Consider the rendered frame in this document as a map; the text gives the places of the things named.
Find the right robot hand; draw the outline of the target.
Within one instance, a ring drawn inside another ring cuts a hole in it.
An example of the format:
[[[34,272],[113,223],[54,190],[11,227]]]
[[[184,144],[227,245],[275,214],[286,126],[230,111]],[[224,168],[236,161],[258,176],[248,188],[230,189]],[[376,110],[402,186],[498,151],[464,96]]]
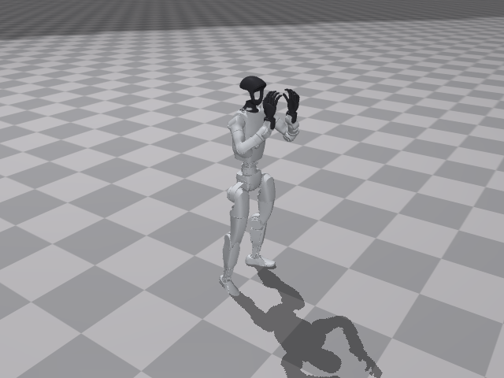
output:
[[[277,105],[279,98],[283,96],[281,94],[279,96],[277,96],[278,94],[279,94],[279,92],[270,91],[266,95],[266,97],[263,99],[263,109],[264,109],[264,113],[266,115],[266,117],[264,117],[264,122],[265,122],[265,120],[270,121],[270,128],[272,130],[275,128],[275,124],[276,124],[276,118],[273,117],[276,112],[276,105]]]

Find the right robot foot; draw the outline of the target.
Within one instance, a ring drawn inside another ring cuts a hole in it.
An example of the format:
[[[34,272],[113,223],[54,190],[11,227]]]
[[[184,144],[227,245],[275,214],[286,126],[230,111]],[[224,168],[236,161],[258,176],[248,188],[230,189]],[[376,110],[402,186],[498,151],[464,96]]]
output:
[[[234,296],[238,296],[240,294],[239,289],[233,284],[233,282],[227,279],[227,283],[223,281],[223,275],[220,276],[219,282],[222,284],[224,289],[230,294]]]

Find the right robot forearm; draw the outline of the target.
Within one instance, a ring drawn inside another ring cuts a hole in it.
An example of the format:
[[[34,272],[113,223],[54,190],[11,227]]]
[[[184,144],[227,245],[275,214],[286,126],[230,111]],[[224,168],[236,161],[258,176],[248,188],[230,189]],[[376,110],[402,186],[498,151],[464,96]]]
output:
[[[270,128],[270,121],[265,120],[263,126],[256,132],[256,134],[254,134],[245,142],[239,144],[238,152],[240,152],[241,154],[245,153],[252,147],[254,149],[257,149],[272,134],[273,130]]]

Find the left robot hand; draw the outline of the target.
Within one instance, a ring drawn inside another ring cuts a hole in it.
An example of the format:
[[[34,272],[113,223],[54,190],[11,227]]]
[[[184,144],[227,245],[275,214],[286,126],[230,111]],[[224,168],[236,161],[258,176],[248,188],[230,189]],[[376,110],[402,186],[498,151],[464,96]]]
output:
[[[285,89],[285,91],[288,92],[289,98],[283,93],[283,96],[285,97],[287,101],[287,107],[288,111],[286,112],[286,115],[292,116],[291,123],[295,123],[297,119],[297,113],[295,112],[298,109],[299,106],[299,95],[294,92],[292,89]]]

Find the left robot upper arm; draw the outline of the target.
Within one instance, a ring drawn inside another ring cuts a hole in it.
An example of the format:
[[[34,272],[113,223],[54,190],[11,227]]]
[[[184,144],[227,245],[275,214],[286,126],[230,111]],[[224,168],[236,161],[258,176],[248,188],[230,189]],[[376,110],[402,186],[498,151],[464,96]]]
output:
[[[287,142],[292,142],[297,135],[296,136],[289,136],[288,133],[287,133],[287,125],[280,119],[280,117],[278,117],[276,115],[276,113],[275,113],[275,115],[273,117],[276,118],[276,127],[275,127],[275,129],[283,135],[283,138]]]

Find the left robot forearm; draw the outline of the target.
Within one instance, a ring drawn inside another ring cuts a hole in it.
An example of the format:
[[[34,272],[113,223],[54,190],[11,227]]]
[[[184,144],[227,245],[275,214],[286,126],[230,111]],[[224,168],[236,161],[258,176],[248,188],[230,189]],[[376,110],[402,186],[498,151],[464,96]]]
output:
[[[292,116],[286,115],[285,121],[287,122],[287,133],[289,136],[296,136],[299,133],[299,123],[296,119],[295,123],[291,123]]]

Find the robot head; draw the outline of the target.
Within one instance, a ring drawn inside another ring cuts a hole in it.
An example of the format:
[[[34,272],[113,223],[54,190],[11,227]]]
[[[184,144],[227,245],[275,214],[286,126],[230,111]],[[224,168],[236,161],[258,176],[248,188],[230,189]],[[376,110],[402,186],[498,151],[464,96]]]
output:
[[[256,108],[256,106],[259,106],[262,102],[264,88],[266,87],[265,81],[256,76],[248,76],[241,81],[239,86],[243,90],[249,91],[251,97],[251,100],[246,101],[246,104],[242,109],[246,109],[247,107],[252,108],[252,110],[246,110],[246,111],[251,113],[257,113],[259,109]],[[260,91],[259,99],[254,98],[254,93],[257,91]]]

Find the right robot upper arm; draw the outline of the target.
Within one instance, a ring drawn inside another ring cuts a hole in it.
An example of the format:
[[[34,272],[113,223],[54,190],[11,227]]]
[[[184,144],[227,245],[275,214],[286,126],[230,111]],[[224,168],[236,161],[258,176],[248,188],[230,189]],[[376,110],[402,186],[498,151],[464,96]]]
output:
[[[240,152],[238,152],[239,144],[245,142],[245,135],[244,135],[243,127],[245,127],[245,121],[241,117],[241,115],[237,115],[236,117],[232,118],[228,122],[228,128],[232,133],[232,138],[233,138],[233,142],[235,144],[236,153],[242,158],[249,158],[253,153],[252,149],[249,149],[247,152],[242,153],[242,154]]]

